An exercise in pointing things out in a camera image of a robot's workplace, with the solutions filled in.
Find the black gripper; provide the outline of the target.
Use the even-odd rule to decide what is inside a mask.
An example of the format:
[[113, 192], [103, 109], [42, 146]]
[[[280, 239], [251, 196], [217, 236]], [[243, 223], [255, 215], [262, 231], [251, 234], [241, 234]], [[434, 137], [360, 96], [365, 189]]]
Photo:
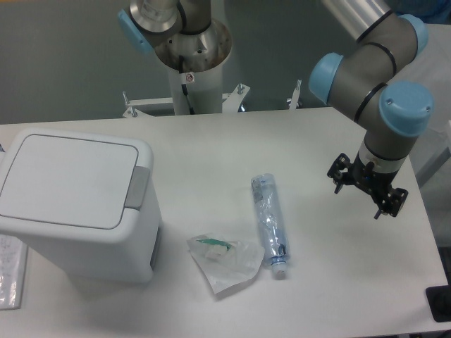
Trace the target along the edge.
[[332, 163], [327, 176], [338, 194], [343, 186], [355, 186], [370, 195], [377, 205], [374, 219], [381, 215], [396, 217], [407, 200], [408, 191], [391, 186], [397, 174], [397, 161], [379, 158], [368, 151], [359, 151], [355, 162], [341, 153]]

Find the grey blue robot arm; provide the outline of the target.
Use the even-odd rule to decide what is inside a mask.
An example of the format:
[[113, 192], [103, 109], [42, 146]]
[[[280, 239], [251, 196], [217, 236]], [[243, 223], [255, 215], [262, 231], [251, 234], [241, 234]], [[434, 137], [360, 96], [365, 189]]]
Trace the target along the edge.
[[[396, 15], [384, 1], [326, 1], [325, 7], [358, 43], [349, 57], [326, 54], [309, 77], [310, 92], [366, 131], [354, 160], [338, 156], [328, 171], [337, 188], [368, 194], [379, 215], [396, 216], [407, 190], [392, 182], [434, 109], [423, 85], [394, 82], [428, 43], [413, 15]], [[166, 67], [178, 115], [222, 113], [222, 67], [232, 38], [212, 18], [209, 1], [131, 1], [117, 15], [128, 41]]]

